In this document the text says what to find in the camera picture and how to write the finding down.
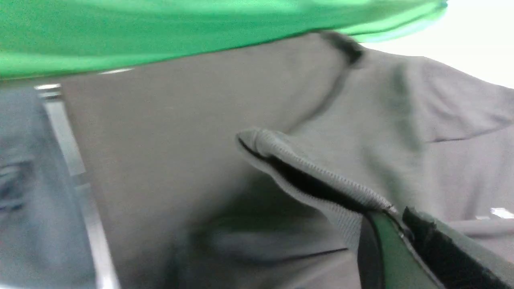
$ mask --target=clothing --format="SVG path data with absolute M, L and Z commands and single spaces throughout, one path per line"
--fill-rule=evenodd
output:
M 0 287 L 94 288 L 83 216 L 42 102 L 32 87 L 2 89 L 0 110 L 0 182 L 12 180 L 0 183 Z
M 361 216 L 348 209 L 321 210 L 324 216 L 299 204 L 294 174 L 283 175 L 287 166 L 329 184 L 329 197 L 345 192 L 346 201 L 359 196 L 366 206 L 399 212 L 416 206 L 450 224 L 490 208 L 514 210 L 512 90 L 425 58 L 310 33 L 62 84 L 125 286 L 166 287 L 172 260 L 180 260 L 191 264 L 183 284 L 287 288 L 300 286 L 290 269 L 301 259 L 325 268 L 301 285 L 358 287 Z M 252 126 L 261 129 L 244 130 Z M 236 154 L 238 131 L 246 159 L 281 188 Z M 284 152 L 295 157 L 282 159 Z M 270 160 L 282 162 L 270 168 Z M 304 193 L 309 186 L 302 186 Z M 274 221 L 262 224 L 264 215 Z M 243 217 L 246 229 L 231 225 Z M 288 238 L 305 220 L 316 229 Z M 218 270 L 204 274 L 214 264 Z
M 422 29 L 446 0 L 0 2 L 0 79 L 113 69 L 316 29 L 363 41 Z

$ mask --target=white wall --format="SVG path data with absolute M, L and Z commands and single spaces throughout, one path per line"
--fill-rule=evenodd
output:
M 429 57 L 485 81 L 514 88 L 514 2 L 450 0 L 447 13 L 433 26 L 400 39 L 364 46 Z

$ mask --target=green shirt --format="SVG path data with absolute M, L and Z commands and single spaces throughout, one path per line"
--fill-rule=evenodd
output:
M 314 29 L 378 41 L 429 25 L 445 7 L 445 0 L 0 0 L 0 78 L 137 65 Z

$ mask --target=dark green object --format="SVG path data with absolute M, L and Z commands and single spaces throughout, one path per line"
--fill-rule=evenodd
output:
M 407 237 L 392 219 L 383 213 L 371 213 L 382 253 L 386 289 L 438 289 L 441 283 L 418 256 Z
M 263 43 L 314 29 L 394 38 L 445 0 L 0 0 L 0 78 L 76 73 Z

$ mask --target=gray fabric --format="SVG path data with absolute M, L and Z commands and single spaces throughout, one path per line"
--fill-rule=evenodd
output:
M 62 79 L 122 286 L 161 286 L 177 235 L 218 215 L 326 222 L 246 164 L 233 139 L 252 125 L 291 130 L 327 102 L 346 66 L 312 33 Z
M 42 104 L 32 88 L 3 89 L 0 111 L 0 169 L 20 169 L 4 189 L 21 203 L 0 210 L 0 284 L 94 287 L 84 222 Z
M 379 195 L 397 208 L 416 206 L 443 220 L 474 218 L 495 199 L 514 208 L 511 186 L 503 186 L 513 180 L 514 134 L 498 136 L 512 124 L 514 91 L 432 60 L 373 50 L 351 70 L 330 107 L 290 134 L 239 133 L 249 162 L 343 227 L 350 247 L 359 217 L 312 198 L 315 191 L 298 191 L 297 180 L 273 168 L 274 159 L 369 209 L 389 206 Z M 488 145 L 493 155 L 483 153 Z M 441 170 L 446 167 L 451 172 Z M 348 187 L 349 180 L 360 185 Z M 447 184 L 453 180 L 475 187 Z
M 447 225 L 514 263 L 514 220 L 459 221 Z
M 354 255 L 327 222 L 224 219 L 176 242 L 164 288 L 360 288 Z

